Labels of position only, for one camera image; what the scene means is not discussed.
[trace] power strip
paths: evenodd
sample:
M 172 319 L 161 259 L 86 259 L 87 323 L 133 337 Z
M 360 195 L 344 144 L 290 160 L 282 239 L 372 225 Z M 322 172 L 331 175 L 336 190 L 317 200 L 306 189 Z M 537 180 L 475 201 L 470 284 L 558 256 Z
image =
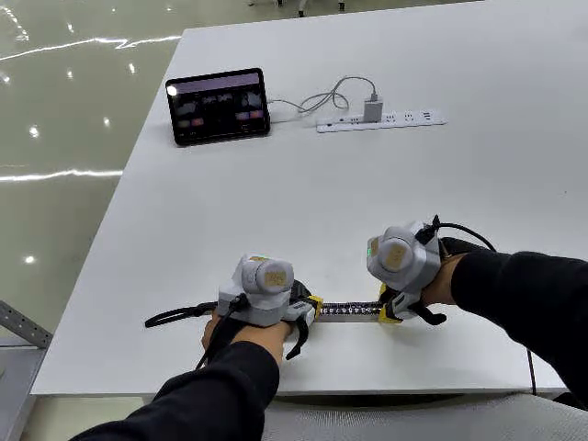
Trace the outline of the power strip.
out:
M 331 131 L 393 129 L 399 127 L 436 126 L 447 121 L 436 110 L 406 110 L 382 114 L 380 122 L 363 122 L 363 115 L 320 119 L 316 124 L 319 133 Z

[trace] table surface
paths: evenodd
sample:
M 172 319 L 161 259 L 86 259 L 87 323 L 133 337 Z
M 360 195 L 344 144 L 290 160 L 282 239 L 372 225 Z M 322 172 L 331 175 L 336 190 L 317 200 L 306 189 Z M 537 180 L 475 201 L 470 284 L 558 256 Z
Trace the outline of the table surface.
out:
M 311 117 L 176 149 L 161 87 L 33 393 L 150 394 L 191 369 L 206 320 L 142 323 L 214 300 L 248 251 L 289 260 L 328 301 L 374 299 L 367 238 L 436 213 L 505 252 L 588 258 L 586 18 L 583 0 L 489 0 L 187 30 L 164 80 L 259 66 L 270 98 L 299 101 L 362 74 L 385 110 L 448 124 L 318 134 Z M 360 113 L 368 88 L 344 90 Z M 436 328 L 317 323 L 280 393 L 529 390 L 522 346 L 445 310 Z M 561 389 L 536 364 L 539 388 Z

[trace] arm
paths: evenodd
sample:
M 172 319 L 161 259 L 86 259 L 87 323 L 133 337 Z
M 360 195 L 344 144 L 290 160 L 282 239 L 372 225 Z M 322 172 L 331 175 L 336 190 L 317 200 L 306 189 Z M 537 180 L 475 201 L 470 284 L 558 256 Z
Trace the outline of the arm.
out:
M 207 324 L 205 347 L 217 321 Z M 288 332 L 283 322 L 243 328 L 208 366 L 170 379 L 153 402 L 125 420 L 101 424 L 73 440 L 260 439 Z
M 588 402 L 588 263 L 536 253 L 478 251 L 454 256 L 424 291 L 424 302 L 457 304 L 504 328 L 548 361 Z

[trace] black cable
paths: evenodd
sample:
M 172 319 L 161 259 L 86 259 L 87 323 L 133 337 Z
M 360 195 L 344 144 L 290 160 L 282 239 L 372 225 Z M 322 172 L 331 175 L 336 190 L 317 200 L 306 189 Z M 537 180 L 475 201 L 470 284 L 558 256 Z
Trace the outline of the black cable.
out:
M 437 225 L 435 225 L 435 229 L 438 230 L 439 228 L 454 228 L 456 230 L 462 230 L 463 232 L 466 232 L 467 234 L 470 234 L 472 236 L 474 236 L 476 239 L 478 239 L 479 241 L 483 242 L 484 245 L 486 245 L 488 247 L 488 249 L 490 251 L 496 251 L 496 248 L 494 248 L 494 246 L 490 243 L 490 241 L 488 239 L 486 239 L 484 236 L 482 236 L 481 234 L 476 233 L 475 231 L 469 229 L 468 227 L 464 227 L 463 225 L 459 225 L 458 223 L 437 223 Z
M 474 236 L 476 239 L 478 239 L 479 241 L 482 241 L 489 250 L 496 252 L 496 248 L 494 248 L 494 246 L 490 243 L 490 241 L 488 239 L 486 239 L 484 236 L 482 236 L 481 234 L 469 229 L 468 227 L 464 227 L 463 225 L 459 225 L 458 223 L 441 223 L 438 221 L 437 216 L 435 216 L 436 221 L 433 221 L 433 229 L 434 230 L 439 230 L 440 228 L 454 228 L 456 230 L 461 230 L 463 232 L 466 232 L 467 234 L 470 234 L 472 236 Z M 537 382 L 535 380 L 535 367 L 533 366 L 533 355 L 531 354 L 531 351 L 529 350 L 528 347 L 526 347 L 526 359 L 528 360 L 529 363 L 529 373 L 531 375 L 531 391 L 533 393 L 533 395 L 537 396 Z
M 234 312 L 242 310 L 242 309 L 246 308 L 247 306 L 249 306 L 249 300 L 247 299 L 247 296 L 245 295 L 244 292 L 242 292 L 237 297 L 235 297 L 233 300 L 231 300 L 231 302 L 229 303 L 229 310 L 227 311 L 227 313 L 225 315 L 223 315 L 220 318 L 219 322 L 217 323 L 217 325 L 214 328 L 214 331 L 212 331 L 212 335 L 210 336 L 210 341 L 209 341 L 209 347 L 204 351 L 204 354 L 202 354 L 202 358 L 198 361 L 198 364 L 196 365 L 196 369 L 200 369 L 202 367 L 202 365 L 204 364 L 205 360 L 209 357 L 210 349 L 213 347 L 212 343 L 214 342 L 215 337 L 221 331 L 222 325 L 227 322 L 229 317 L 231 317 L 231 315 Z

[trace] gray floor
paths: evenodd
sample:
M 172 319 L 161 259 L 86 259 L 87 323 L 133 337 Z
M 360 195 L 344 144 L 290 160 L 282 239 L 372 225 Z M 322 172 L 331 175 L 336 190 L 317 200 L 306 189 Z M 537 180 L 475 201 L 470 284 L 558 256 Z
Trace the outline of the gray floor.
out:
M 347 12 L 452 3 L 349 0 Z M 298 15 L 270 0 L 5 0 L 2 299 L 54 331 L 184 28 Z M 309 16 L 336 14 L 310 0 Z M 24 439 L 64 439 L 137 399 L 41 399 Z

